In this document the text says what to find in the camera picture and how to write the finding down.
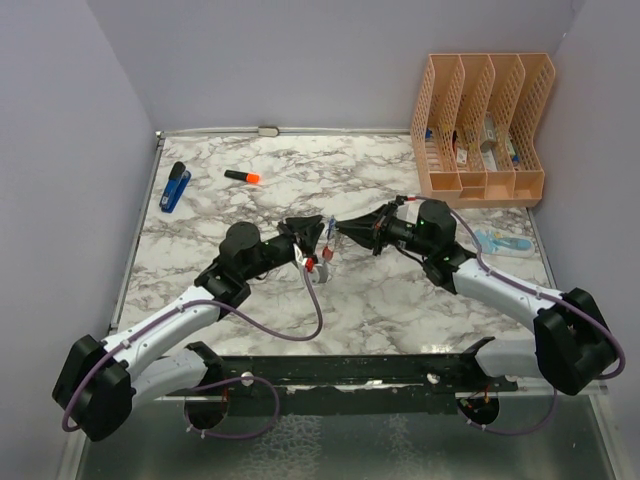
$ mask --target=blue stapler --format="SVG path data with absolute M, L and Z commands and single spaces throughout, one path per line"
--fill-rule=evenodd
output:
M 169 181 L 167 186 L 164 187 L 164 192 L 160 199 L 160 210 L 165 213 L 173 212 L 190 179 L 191 172 L 187 170 L 184 163 L 176 162 L 173 164 L 171 173 L 169 173 Z

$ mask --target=marble vein pattern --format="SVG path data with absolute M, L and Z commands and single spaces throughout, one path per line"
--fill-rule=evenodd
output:
M 192 179 L 175 211 L 158 202 L 169 171 L 182 161 Z M 227 179 L 225 169 L 257 172 L 259 185 Z M 267 239 L 287 216 L 352 218 L 398 193 L 419 191 L 408 136 L 280 136 L 168 138 L 139 239 L 119 329 L 173 301 L 212 259 L 233 223 L 255 223 Z M 472 227 L 492 226 L 533 237 L 526 210 L 462 210 Z M 458 239 L 470 248 L 461 231 Z M 548 286 L 539 250 L 530 258 L 488 256 L 497 268 Z M 392 249 L 373 257 L 345 241 L 330 281 L 316 287 L 325 329 L 311 342 L 272 338 L 232 315 L 175 347 L 204 341 L 223 355 L 336 355 L 462 352 L 493 335 L 531 335 L 514 320 L 475 300 L 432 286 L 420 267 Z M 316 317 L 295 267 L 251 281 L 241 306 L 272 329 L 303 335 Z

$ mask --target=gray wall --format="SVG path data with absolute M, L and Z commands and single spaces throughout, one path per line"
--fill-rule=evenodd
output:
M 51 390 L 106 332 L 155 139 L 84 1 L 2 2 L 0 59 L 0 478 L 54 478 Z
M 88 3 L 167 130 L 406 128 L 428 52 L 553 52 L 582 0 Z
M 637 0 L 589 0 L 557 52 L 536 219 L 560 286 L 592 291 L 626 347 L 627 371 L 609 387 L 640 473 L 638 18 Z

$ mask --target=metal frame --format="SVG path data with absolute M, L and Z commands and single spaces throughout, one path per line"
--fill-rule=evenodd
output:
M 280 128 L 280 134 L 284 135 L 406 135 L 409 133 L 408 130 L 405 129 L 339 129 L 339 128 Z M 153 189 L 153 184 L 155 182 L 156 172 L 160 163 L 160 159 L 162 156 L 162 150 L 164 146 L 164 139 L 167 137 L 180 137 L 180 136 L 198 136 L 198 135 L 256 135 L 257 136 L 257 127 L 248 127 L 248 128 L 210 128 L 210 129 L 190 129 L 190 130 L 176 130 L 176 131 L 168 131 L 168 132 L 156 132 L 158 137 L 158 146 L 156 149 L 156 155 L 154 159 L 154 164 L 152 168 L 152 173 L 149 179 L 149 183 L 147 185 L 147 189 L 145 191 L 144 204 L 140 210 L 140 216 L 138 218 L 138 223 L 135 230 L 134 241 L 132 243 L 131 249 L 129 251 L 129 256 L 127 258 L 126 264 L 126 272 L 125 276 L 119 291 L 118 300 L 116 303 L 116 307 L 114 309 L 114 314 L 112 316 L 112 320 L 110 323 L 110 331 L 117 329 L 119 319 L 122 313 L 122 309 L 124 306 L 124 300 L 126 297 L 127 288 L 129 285 L 129 280 L 131 276 L 131 269 L 135 260 L 138 242 L 140 238 L 140 233 L 142 231 L 144 220 L 147 213 L 147 208 L 149 206 L 149 201 L 151 197 L 151 192 Z M 531 209 L 527 209 L 529 214 L 529 219 L 533 226 L 534 235 L 536 237 L 538 247 L 540 249 L 540 254 L 542 257 L 542 261 L 545 266 L 546 273 L 548 275 L 550 284 L 552 288 L 556 288 L 555 278 L 553 276 L 553 272 L 551 270 L 551 266 L 547 259 L 547 256 L 544 251 L 544 245 L 541 241 L 540 233 L 535 221 L 535 217 L 532 214 Z M 235 357 L 236 360 L 242 362 L 250 359 L 251 357 Z M 509 390 L 514 390 L 510 387 L 508 382 L 502 385 L 501 390 L 507 390 L 503 394 L 511 394 L 511 395 L 548 395 L 550 389 L 544 382 L 539 380 L 531 380 L 526 382 L 521 382 L 520 391 L 508 392 Z M 594 411 L 594 415 L 596 417 L 599 430 L 601 432 L 603 442 L 605 444 L 606 453 L 609 459 L 609 462 L 612 466 L 614 475 L 617 479 L 633 479 L 635 478 L 633 474 L 633 469 L 631 467 L 631 463 L 629 461 L 629 456 L 626 452 L 626 448 L 624 443 L 620 437 L 620 433 L 615 427 L 615 420 L 613 417 L 613 413 L 611 411 L 609 405 L 609 399 L 606 396 L 606 385 L 604 382 L 594 382 L 589 387 L 587 387 L 583 394 L 589 395 L 591 400 L 591 405 Z M 460 397 L 464 395 L 462 392 L 451 393 L 448 392 L 446 395 L 443 395 L 443 399 L 445 399 L 444 403 L 441 401 L 439 403 L 434 403 L 431 407 L 435 410 L 448 410 L 451 405 L 450 399 L 453 397 Z M 162 397 L 159 400 L 166 400 L 168 397 Z M 185 400 L 189 401 L 211 401 L 213 398 L 189 398 L 185 397 Z M 71 478 L 76 478 L 82 458 L 84 453 L 84 447 L 86 445 L 86 436 L 82 432 L 76 432 L 69 435 L 67 443 L 65 445 L 65 449 L 63 451 L 63 456 L 61 459 L 61 463 L 58 469 L 58 480 L 68 480 Z

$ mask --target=black cable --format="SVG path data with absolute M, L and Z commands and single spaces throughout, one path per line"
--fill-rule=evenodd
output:
M 418 262 L 418 264 L 420 266 L 422 266 L 422 261 L 420 261 L 420 259 L 418 257 L 414 257 L 413 255 L 407 253 L 406 251 L 404 251 L 402 248 L 400 248 L 399 246 L 395 245 L 396 250 L 398 250 L 398 252 L 400 252 L 402 255 L 404 255 L 407 258 L 410 258 L 411 260 L 413 260 L 414 262 Z

